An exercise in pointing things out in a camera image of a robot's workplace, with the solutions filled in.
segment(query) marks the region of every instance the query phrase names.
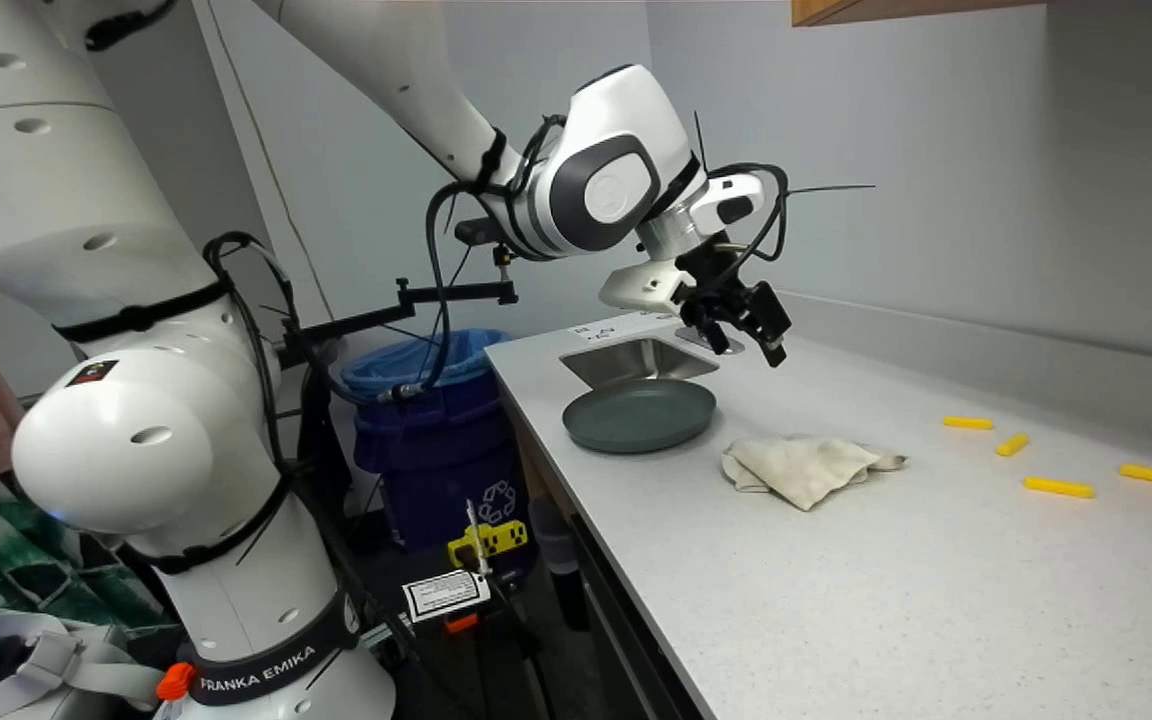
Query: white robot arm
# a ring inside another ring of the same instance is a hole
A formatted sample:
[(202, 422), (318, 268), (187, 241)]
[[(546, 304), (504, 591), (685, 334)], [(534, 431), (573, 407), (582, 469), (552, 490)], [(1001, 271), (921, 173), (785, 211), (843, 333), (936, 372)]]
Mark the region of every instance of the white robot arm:
[[(717, 349), (729, 319), (779, 361), (789, 314), (764, 284), (740, 287), (754, 245), (729, 241), (785, 187), (708, 175), (647, 67), (582, 87), (552, 151), (514, 151), (459, 94), (436, 0), (259, 3), (475, 191), (518, 256), (599, 251), (640, 230), (647, 264), (615, 271), (610, 300), (681, 309)], [(0, 287), (90, 356), (25, 414), (15, 474), (54, 514), (156, 558), (196, 651), (175, 716), (381, 720), (398, 701), (381, 663), (333, 651), (353, 618), (253, 390), (266, 351), (66, 13), (0, 0)]]

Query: blue bin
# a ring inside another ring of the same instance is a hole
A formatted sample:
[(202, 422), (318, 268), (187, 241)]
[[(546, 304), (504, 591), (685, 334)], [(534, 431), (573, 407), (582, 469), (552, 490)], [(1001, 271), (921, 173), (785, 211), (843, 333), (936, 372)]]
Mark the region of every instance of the blue bin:
[(463, 499), (490, 524), (524, 514), (518, 440), (485, 356), (504, 333), (453, 333), (431, 390), (405, 397), (429, 372), (429, 343), (394, 343), (357, 361), (346, 384), (357, 403), (357, 462), (383, 474), (383, 513), (405, 547), (442, 547), (463, 531)]

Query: sticker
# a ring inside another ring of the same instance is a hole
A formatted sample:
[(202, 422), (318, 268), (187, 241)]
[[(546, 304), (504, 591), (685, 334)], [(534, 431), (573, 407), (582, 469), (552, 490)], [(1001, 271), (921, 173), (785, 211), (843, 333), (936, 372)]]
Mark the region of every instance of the sticker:
[(76, 384), (101, 384), (115, 364), (120, 364), (120, 361), (84, 364), (84, 367), (70, 381), (70, 388), (76, 388)]

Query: countertop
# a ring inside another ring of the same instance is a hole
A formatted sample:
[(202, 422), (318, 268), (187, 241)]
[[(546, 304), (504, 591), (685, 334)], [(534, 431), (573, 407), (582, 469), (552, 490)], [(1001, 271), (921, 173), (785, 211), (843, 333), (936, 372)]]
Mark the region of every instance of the countertop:
[[(696, 381), (720, 401), (708, 435), (636, 458), (582, 452), (562, 411), (584, 384), (562, 356), (628, 334), (708, 356), (644, 314), (490, 356), (708, 716), (1152, 716), (1152, 483), (1118, 474), (1152, 458), (1145, 440), (798, 334), (785, 367), (744, 349)], [(946, 411), (989, 411), (1001, 431), (946, 431)], [(998, 458), (1006, 431), (1031, 448)], [(720, 448), (757, 435), (854, 435), (910, 469), (798, 513), (720, 474)], [(1031, 495), (1029, 470), (1100, 495)]]

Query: cabinet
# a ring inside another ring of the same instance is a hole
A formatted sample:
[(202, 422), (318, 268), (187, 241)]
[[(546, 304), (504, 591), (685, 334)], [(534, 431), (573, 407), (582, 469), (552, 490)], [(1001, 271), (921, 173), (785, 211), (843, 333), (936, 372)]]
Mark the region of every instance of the cabinet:
[(973, 13), (973, 6), (1012, 6), (1044, 0), (792, 0), (792, 22), (856, 22), (890, 14), (934, 14), (934, 13)]

